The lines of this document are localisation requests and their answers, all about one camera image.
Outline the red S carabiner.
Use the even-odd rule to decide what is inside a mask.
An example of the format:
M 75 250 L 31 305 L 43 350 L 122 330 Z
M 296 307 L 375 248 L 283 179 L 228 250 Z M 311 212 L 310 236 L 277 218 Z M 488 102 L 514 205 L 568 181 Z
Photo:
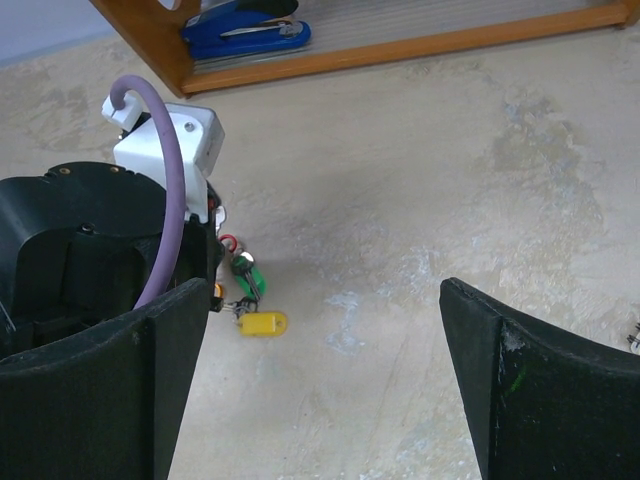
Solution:
M 224 234 L 219 237 L 219 241 L 230 253 L 234 253 L 238 247 L 238 240 L 234 235 Z

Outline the green tag key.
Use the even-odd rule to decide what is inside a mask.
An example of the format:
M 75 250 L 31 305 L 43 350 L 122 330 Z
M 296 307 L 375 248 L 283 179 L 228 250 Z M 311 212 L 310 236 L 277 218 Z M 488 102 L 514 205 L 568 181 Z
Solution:
M 230 267 L 232 275 L 246 296 L 259 302 L 266 291 L 266 280 L 258 269 L 252 254 L 246 250 L 235 253 Z

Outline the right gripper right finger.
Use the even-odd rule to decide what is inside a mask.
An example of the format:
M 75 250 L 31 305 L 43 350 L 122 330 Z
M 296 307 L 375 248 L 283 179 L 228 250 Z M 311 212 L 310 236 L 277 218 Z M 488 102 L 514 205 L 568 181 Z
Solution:
M 638 356 L 457 278 L 439 306 L 482 478 L 638 478 Z

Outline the yellow tag key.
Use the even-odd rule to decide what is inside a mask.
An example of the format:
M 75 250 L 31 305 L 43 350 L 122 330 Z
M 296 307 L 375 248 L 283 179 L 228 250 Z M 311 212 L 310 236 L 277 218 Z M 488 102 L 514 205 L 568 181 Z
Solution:
M 236 316 L 236 326 L 244 336 L 277 337 L 288 327 L 287 316 L 278 311 L 260 311 L 258 303 L 244 298 L 236 302 L 232 311 Z

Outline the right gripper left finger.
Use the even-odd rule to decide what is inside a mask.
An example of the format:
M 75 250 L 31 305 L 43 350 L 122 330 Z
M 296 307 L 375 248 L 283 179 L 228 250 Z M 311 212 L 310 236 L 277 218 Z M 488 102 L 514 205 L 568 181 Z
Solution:
M 207 284 L 191 279 L 2 360 L 2 478 L 167 478 L 208 313 Z

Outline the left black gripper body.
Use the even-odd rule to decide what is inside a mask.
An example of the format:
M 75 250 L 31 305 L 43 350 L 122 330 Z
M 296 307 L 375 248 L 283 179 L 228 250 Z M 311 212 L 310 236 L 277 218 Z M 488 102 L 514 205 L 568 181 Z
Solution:
M 2 180 L 2 344 L 46 345 L 131 311 L 156 260 L 165 196 L 98 162 Z

